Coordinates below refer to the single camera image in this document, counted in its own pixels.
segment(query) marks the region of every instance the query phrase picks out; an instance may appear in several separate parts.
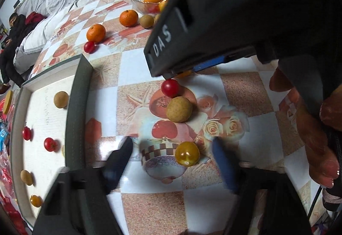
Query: human hand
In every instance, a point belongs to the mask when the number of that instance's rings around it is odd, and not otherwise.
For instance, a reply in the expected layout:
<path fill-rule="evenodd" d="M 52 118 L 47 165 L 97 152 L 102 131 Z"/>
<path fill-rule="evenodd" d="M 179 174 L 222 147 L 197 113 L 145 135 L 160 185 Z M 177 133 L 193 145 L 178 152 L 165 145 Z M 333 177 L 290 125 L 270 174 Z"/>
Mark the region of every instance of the human hand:
<path fill-rule="evenodd" d="M 6 47 L 9 45 L 9 43 L 11 43 L 12 42 L 12 38 L 10 38 L 10 39 L 8 39 L 7 41 L 6 41 Z"/>
<path fill-rule="evenodd" d="M 282 92 L 291 88 L 291 82 L 277 68 L 270 80 L 270 89 Z M 342 85 L 322 103 L 320 119 L 324 124 L 342 131 Z M 310 177 L 315 182 L 332 188 L 334 179 L 339 176 L 338 160 L 328 147 L 328 139 L 321 123 L 309 114 L 302 99 L 297 106 L 296 124 L 298 134 L 305 144 Z"/>

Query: table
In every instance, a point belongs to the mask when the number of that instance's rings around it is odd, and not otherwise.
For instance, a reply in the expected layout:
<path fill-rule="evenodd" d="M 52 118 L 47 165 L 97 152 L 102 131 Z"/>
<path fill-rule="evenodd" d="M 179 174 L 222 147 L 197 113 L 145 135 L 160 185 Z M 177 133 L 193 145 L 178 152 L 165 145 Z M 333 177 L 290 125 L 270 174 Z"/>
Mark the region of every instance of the table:
<path fill-rule="evenodd" d="M 308 212 L 318 185 L 308 174 L 303 142 L 279 103 L 286 93 L 268 87 L 276 65 L 243 58 L 182 78 L 184 95 L 197 103 L 187 123 L 166 119 L 168 99 L 162 77 L 150 76 L 143 47 L 151 30 L 119 23 L 130 0 L 89 0 L 68 13 L 40 54 L 31 77 L 83 53 L 94 66 L 87 104 L 87 164 L 105 160 L 125 135 L 134 137 L 133 155 L 120 186 L 108 196 L 124 234 L 220 234 L 236 197 L 228 191 L 210 153 L 213 136 L 226 137 L 242 160 L 259 168 L 284 167 Z M 86 32 L 103 24 L 107 38 L 95 53 L 83 51 Z M 184 168 L 174 160 L 182 141 L 195 141 L 199 164 Z M 266 192 L 260 191 L 250 234 L 258 233 Z M 312 222 L 323 211 L 315 207 Z"/>

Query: red cherry tomato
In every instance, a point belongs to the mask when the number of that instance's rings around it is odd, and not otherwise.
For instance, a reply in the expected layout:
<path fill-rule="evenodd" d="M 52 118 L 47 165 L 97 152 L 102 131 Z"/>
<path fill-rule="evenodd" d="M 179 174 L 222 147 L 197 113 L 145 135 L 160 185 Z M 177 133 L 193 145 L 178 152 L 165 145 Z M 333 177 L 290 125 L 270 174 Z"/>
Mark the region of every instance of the red cherry tomato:
<path fill-rule="evenodd" d="M 23 128 L 23 139 L 24 140 L 30 140 L 31 139 L 31 129 L 28 127 Z"/>
<path fill-rule="evenodd" d="M 92 53 L 95 50 L 95 43 L 88 41 L 87 43 L 84 44 L 84 51 L 86 53 Z"/>
<path fill-rule="evenodd" d="M 151 14 L 158 14 L 158 13 L 160 13 L 159 5 L 151 4 L 148 7 L 147 11 L 148 11 L 148 13 L 151 13 Z"/>
<path fill-rule="evenodd" d="M 54 141 L 52 138 L 50 137 L 47 137 L 45 140 L 44 140 L 44 147 L 47 151 L 49 152 L 52 152 L 52 151 L 55 151 L 56 148 L 57 148 L 57 142 Z"/>
<path fill-rule="evenodd" d="M 175 97 L 177 96 L 178 91 L 179 91 L 179 84 L 176 80 L 172 78 L 164 81 L 161 85 L 161 92 L 163 92 L 165 96 Z"/>

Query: person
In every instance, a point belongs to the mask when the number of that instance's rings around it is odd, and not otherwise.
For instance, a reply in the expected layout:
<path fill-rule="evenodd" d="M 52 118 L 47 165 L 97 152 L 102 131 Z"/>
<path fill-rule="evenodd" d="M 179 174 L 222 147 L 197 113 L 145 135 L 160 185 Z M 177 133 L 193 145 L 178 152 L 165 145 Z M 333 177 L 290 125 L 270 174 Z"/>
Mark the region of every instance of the person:
<path fill-rule="evenodd" d="M 21 42 L 38 24 L 38 22 L 25 22 L 24 15 L 13 13 L 10 16 L 9 23 L 11 31 L 5 40 L 5 47 L 0 53 L 0 70 L 3 85 L 0 88 L 0 95 L 6 93 L 10 88 L 10 79 L 19 87 L 24 83 L 22 76 L 16 71 L 13 64 L 13 59 L 16 49 L 20 46 Z"/>
<path fill-rule="evenodd" d="M 270 89 L 282 92 L 291 88 L 291 82 L 277 68 L 270 80 Z M 342 131 L 342 85 L 322 103 L 320 119 L 324 124 Z M 328 138 L 320 122 L 309 114 L 302 100 L 298 103 L 296 124 L 298 134 L 305 144 L 310 177 L 318 184 L 332 188 L 334 179 L 340 174 L 337 157 L 328 147 Z"/>

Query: red clothing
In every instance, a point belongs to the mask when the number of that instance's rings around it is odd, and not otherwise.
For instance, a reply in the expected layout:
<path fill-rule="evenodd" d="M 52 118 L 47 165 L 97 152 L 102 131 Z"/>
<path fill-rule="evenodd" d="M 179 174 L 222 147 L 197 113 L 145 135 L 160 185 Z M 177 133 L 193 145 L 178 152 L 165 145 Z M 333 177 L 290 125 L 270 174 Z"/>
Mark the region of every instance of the red clothing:
<path fill-rule="evenodd" d="M 25 20 L 25 24 L 31 24 L 31 23 L 39 23 L 42 20 L 46 19 L 47 17 L 43 16 L 42 14 L 32 12 L 30 15 L 27 16 Z"/>

